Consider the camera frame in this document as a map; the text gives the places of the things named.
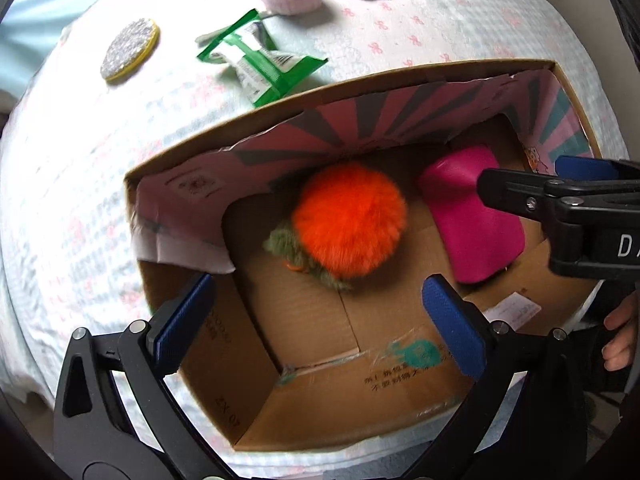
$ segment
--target open cardboard box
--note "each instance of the open cardboard box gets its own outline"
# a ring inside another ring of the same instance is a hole
[[[194,269],[217,275],[218,300],[181,373],[235,449],[343,446],[463,399],[472,383],[421,304],[426,277],[452,277],[415,179],[473,144],[489,146],[503,168],[541,173],[552,173],[561,154],[599,156],[558,66],[494,60],[407,68],[293,96],[126,176],[150,308],[174,298]],[[396,254],[338,293],[287,270],[262,242],[292,211],[304,177],[346,156],[385,171],[409,215]],[[481,310],[518,292],[542,307],[521,331],[545,334],[570,319],[594,283],[552,275],[540,226],[522,222],[526,250],[509,269],[478,286],[452,284]]]

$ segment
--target green snack package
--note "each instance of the green snack package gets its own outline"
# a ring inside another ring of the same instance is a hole
[[[198,59],[233,66],[255,107],[284,97],[327,62],[327,59],[276,50],[255,9],[222,30],[198,54]]]

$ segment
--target orange pom pom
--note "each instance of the orange pom pom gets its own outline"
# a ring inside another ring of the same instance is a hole
[[[349,279],[393,254],[406,227],[406,203],[385,174],[350,162],[306,183],[292,221],[306,252],[336,278]]]

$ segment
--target screw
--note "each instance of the screw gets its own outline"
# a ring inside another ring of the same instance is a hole
[[[138,319],[129,325],[129,330],[134,334],[139,334],[146,328],[146,321]]]
[[[563,196],[561,201],[564,205],[582,205],[584,200],[579,196]]]
[[[83,326],[81,326],[80,328],[76,328],[71,335],[71,337],[76,341],[82,339],[84,336],[86,336],[86,328]]]
[[[504,335],[509,331],[509,325],[504,321],[494,321],[491,323],[491,330],[493,330],[498,335]]]
[[[557,339],[558,341],[564,341],[566,339],[566,332],[561,328],[553,329],[552,334],[554,336],[554,339]]]
[[[529,211],[535,211],[536,208],[538,207],[538,202],[536,201],[535,198],[530,196],[529,198],[527,198],[526,205]]]

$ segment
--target light blue curtain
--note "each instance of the light blue curtain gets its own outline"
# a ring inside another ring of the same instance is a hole
[[[97,0],[14,0],[0,22],[0,89],[19,98],[62,29]]]

